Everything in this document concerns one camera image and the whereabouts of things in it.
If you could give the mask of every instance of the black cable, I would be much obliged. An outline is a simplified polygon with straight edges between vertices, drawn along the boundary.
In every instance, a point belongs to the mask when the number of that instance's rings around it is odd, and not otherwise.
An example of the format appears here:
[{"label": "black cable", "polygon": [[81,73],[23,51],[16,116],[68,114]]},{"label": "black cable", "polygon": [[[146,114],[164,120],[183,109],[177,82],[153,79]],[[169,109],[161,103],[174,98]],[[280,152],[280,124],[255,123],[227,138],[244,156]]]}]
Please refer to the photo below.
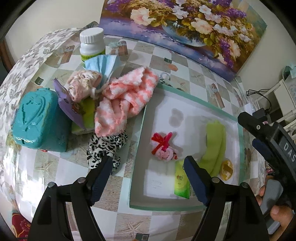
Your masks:
[{"label": "black cable", "polygon": [[268,102],[269,102],[269,108],[267,110],[265,110],[265,114],[266,115],[270,114],[270,112],[272,110],[272,104],[271,104],[270,100],[266,96],[264,96],[262,93],[266,93],[269,90],[270,89],[261,89],[261,90],[256,91],[256,90],[251,90],[250,89],[250,90],[246,91],[246,95],[247,96],[250,96],[250,95],[253,95],[253,94],[258,94],[258,95],[261,95],[262,97],[264,97],[265,99],[268,100]]}]

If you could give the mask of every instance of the fingernail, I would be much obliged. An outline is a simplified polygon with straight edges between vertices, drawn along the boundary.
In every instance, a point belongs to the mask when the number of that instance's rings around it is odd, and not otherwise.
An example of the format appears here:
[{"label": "fingernail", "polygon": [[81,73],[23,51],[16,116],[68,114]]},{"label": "fingernail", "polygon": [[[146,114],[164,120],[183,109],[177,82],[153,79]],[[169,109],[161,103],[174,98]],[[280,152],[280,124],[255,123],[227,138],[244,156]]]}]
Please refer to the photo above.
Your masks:
[{"label": "fingernail", "polygon": [[279,213],[279,207],[274,205],[273,208],[271,209],[271,213],[274,215],[277,215]]}]

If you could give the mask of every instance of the blue face mask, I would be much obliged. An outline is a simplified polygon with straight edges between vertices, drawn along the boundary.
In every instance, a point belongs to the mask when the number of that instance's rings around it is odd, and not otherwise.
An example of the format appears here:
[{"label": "blue face mask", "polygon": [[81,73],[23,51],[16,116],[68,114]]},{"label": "blue face mask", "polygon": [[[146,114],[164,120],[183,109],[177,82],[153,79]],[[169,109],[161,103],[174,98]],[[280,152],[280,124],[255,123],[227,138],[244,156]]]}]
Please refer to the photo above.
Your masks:
[{"label": "blue face mask", "polygon": [[107,83],[114,72],[120,66],[120,58],[118,55],[98,55],[85,61],[85,69],[97,71],[102,74],[102,81],[97,86],[100,89]]}]

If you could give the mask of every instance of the yellow oval object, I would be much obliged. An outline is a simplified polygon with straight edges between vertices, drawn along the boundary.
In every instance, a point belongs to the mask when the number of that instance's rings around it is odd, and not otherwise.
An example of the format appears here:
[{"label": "yellow oval object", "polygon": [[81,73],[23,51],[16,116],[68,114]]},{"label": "yellow oval object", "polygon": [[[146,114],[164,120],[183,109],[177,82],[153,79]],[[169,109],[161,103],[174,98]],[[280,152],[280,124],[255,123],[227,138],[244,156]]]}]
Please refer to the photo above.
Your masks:
[{"label": "yellow oval object", "polygon": [[227,181],[232,177],[233,174],[233,165],[229,159],[226,159],[222,162],[220,169],[220,176],[223,181]]}]

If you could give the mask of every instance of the leopard print scrunchie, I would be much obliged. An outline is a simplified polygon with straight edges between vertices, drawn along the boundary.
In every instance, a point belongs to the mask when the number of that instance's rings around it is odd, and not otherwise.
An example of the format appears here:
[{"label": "leopard print scrunchie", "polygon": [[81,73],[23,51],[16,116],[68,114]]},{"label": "leopard print scrunchie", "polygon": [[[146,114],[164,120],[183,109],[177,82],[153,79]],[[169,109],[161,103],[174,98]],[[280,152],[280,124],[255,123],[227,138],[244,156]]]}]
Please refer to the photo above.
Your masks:
[{"label": "leopard print scrunchie", "polygon": [[103,156],[109,155],[113,158],[112,173],[114,173],[120,166],[120,157],[116,156],[115,153],[127,143],[127,140],[126,132],[108,137],[97,137],[96,134],[93,134],[89,141],[89,148],[86,150],[89,168],[98,167]]}]

